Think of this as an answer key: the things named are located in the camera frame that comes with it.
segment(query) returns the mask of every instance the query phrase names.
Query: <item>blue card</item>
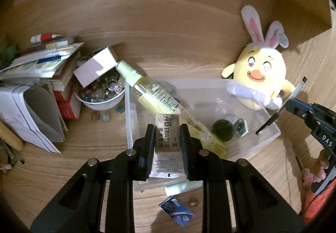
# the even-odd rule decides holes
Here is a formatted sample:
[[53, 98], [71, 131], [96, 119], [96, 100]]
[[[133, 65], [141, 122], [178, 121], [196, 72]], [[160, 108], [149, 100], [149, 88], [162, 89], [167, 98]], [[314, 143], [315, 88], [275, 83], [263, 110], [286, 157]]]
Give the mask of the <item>blue card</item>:
[[175, 196], [165, 199], [159, 207], [180, 226], [185, 226], [195, 216]]

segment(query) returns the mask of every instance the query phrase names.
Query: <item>bowl of marbles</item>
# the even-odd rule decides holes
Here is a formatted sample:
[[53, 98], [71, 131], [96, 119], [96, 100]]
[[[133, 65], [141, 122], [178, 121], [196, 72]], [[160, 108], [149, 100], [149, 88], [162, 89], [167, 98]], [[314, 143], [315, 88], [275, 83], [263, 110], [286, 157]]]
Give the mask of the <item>bowl of marbles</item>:
[[125, 80], [115, 70], [109, 70], [94, 82], [78, 92], [76, 97], [85, 106], [96, 111], [104, 111], [118, 105], [125, 94]]

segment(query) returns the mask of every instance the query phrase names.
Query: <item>plush toy mouth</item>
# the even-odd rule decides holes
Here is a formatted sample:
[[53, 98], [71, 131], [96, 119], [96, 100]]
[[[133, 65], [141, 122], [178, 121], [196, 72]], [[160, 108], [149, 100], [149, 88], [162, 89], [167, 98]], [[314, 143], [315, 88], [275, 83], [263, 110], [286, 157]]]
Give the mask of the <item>plush toy mouth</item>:
[[247, 71], [247, 76], [250, 80], [253, 80], [255, 82], [263, 82], [265, 80], [265, 76], [261, 74], [259, 70]]

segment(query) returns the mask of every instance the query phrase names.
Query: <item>yellow liquid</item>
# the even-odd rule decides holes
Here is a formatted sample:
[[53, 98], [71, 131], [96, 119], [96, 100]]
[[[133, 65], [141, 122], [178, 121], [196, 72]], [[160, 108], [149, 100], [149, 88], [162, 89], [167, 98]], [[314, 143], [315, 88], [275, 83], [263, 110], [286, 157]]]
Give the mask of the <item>yellow liquid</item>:
[[202, 146], [220, 158], [227, 158], [227, 147], [201, 122], [195, 120], [192, 115], [168, 94], [159, 84], [149, 77], [140, 78], [131, 88], [140, 104], [151, 114], [176, 114], [179, 115], [180, 124], [186, 123], [190, 135], [199, 139]]

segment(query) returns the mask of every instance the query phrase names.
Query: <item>transparent storage box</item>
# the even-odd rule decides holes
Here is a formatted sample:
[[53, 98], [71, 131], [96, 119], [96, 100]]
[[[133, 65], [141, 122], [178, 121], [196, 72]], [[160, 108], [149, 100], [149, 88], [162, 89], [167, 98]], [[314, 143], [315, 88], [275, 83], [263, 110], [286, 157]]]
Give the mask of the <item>transparent storage box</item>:
[[[209, 130], [212, 125], [225, 114], [234, 114], [246, 120], [248, 133], [243, 137], [235, 137], [226, 142], [228, 160], [236, 161], [261, 148], [280, 135], [275, 123], [264, 129], [260, 135], [255, 132], [270, 117], [262, 108], [253, 110], [245, 107], [235, 96], [226, 90], [228, 79], [155, 79], [164, 89], [186, 108], [192, 116], [203, 123]], [[155, 124], [155, 116], [150, 114], [131, 94], [130, 87], [125, 84], [125, 113], [127, 144], [132, 148], [136, 139], [144, 137], [147, 124]], [[135, 190], [156, 188], [185, 181], [185, 177], [177, 179], [150, 178], [146, 182], [134, 182]]]

